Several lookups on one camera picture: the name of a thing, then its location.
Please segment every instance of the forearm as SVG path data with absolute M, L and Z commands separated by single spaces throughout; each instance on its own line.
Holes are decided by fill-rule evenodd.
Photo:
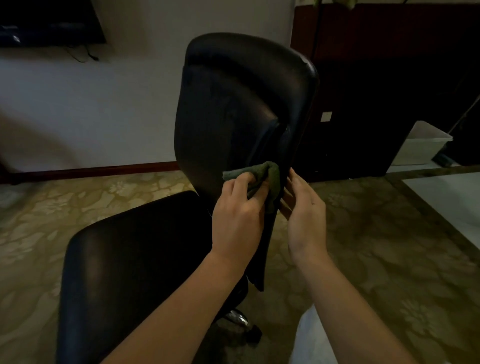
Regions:
M 207 255 L 195 272 L 103 364 L 191 363 L 239 278 L 223 261 Z
M 339 364 L 415 363 L 329 257 L 298 265 Z

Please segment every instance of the trash can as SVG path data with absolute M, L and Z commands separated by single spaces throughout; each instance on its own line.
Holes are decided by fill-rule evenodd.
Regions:
M 453 137 L 419 120 L 408 134 L 405 142 L 392 162 L 393 166 L 427 164 Z

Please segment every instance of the black flat screen tv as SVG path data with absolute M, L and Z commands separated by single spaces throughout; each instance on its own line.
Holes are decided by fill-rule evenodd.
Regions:
M 0 4 L 0 47 L 105 43 L 90 0 L 11 0 Z

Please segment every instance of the office chair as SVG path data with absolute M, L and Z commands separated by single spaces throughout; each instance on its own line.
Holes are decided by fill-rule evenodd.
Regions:
M 99 363 L 195 271 L 212 247 L 222 171 L 276 162 L 282 188 L 318 84 L 297 52 L 240 34 L 207 34 L 187 48 L 175 122 L 185 191 L 86 227 L 69 242 L 60 294 L 58 363 Z M 235 307 L 247 278 L 264 289 L 276 213 L 216 319 L 247 320 Z

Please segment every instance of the floral carpet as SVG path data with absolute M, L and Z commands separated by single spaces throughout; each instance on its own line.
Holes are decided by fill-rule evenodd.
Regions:
M 322 182 L 332 258 L 420 363 L 480 363 L 480 272 L 456 236 L 385 178 Z M 83 227 L 192 186 L 181 172 L 0 185 L 0 363 L 55 361 L 63 257 Z M 195 362 L 287 363 L 311 305 L 277 216 L 265 292 L 240 305 L 264 335 L 219 321 Z

